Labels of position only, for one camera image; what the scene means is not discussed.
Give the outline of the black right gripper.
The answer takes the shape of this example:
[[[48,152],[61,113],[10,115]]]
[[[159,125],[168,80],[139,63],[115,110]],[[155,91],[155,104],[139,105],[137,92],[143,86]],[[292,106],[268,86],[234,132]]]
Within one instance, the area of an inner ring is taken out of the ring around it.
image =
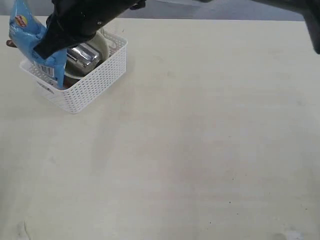
[[[126,10],[139,10],[144,0],[53,0],[48,31],[33,50],[47,59],[90,39],[97,30]]]

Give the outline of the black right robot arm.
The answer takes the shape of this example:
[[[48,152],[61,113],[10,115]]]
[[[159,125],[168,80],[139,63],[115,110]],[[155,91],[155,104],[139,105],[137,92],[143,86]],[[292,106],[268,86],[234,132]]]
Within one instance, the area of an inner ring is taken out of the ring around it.
[[[48,0],[54,27],[89,38],[117,17],[194,20],[303,20],[320,52],[318,0]]]

